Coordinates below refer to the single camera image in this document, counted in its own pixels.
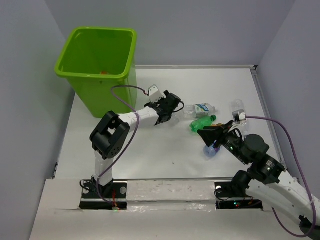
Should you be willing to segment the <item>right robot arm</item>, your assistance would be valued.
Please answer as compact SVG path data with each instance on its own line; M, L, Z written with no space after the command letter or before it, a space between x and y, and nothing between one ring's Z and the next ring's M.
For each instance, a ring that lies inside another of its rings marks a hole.
M268 155L269 145L257 134L245 137L233 122L199 129L197 134L209 146L227 149L236 159L248 165L239 170L230 183L235 196L248 194L279 211L297 223L299 238L320 238L320 200L309 187L301 185L278 160Z

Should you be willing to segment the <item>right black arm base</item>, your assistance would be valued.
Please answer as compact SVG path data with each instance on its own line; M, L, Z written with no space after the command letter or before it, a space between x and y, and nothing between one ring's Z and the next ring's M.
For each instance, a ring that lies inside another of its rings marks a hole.
M217 210L243 210L263 209L261 200L249 196L246 191L252 177L243 170L240 170L231 181L217 181L214 183L214 196Z

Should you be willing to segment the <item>tall orange capped bottle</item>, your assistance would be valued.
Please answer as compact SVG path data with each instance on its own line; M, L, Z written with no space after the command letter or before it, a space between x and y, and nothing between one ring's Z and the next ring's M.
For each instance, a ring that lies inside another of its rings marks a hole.
M110 73L108 71L101 71L99 74L100 75L109 75Z

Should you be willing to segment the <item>clear bottle blue cap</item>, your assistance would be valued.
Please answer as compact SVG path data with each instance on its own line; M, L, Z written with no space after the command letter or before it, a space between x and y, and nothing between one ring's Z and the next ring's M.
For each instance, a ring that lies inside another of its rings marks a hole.
M236 99L230 103L230 110L234 125L238 127L244 136L249 134L249 121L245 119L246 110L242 100Z

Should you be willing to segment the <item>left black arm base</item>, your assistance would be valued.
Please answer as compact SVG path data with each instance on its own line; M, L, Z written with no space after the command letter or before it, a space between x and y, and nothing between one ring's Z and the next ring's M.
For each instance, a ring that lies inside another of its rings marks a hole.
M127 209L128 183L126 181L113 180L106 186L99 186L99 190L94 179L82 179L79 185L82 190L79 203L81 210L120 211Z

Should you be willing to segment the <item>clear crushed bottle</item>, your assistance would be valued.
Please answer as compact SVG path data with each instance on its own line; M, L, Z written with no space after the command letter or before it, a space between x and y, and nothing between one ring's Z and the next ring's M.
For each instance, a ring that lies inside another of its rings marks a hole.
M185 121L186 119L185 119L185 113L184 113L184 111L183 110L181 110L181 111L179 111L179 112L174 112L173 114L172 114L172 117L171 117L171 119L170 119L170 121L169 121L169 124L171 125L171 126L175 126L175 125L177 125L177 124L179 124L180 122L183 122L183 121Z

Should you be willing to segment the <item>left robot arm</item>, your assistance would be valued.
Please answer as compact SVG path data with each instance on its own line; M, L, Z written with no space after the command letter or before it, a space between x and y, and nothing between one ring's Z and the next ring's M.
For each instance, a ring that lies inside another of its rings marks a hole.
M164 124L171 120L172 115L182 109L177 109L183 101L173 93L159 90L149 94L149 102L144 108L129 113L116 114L107 112L91 133L89 140L95 155L94 174L91 178L93 191L97 196L104 198L110 194L113 183L112 168L128 149L133 141L127 137L132 133L134 137L138 128L145 128Z

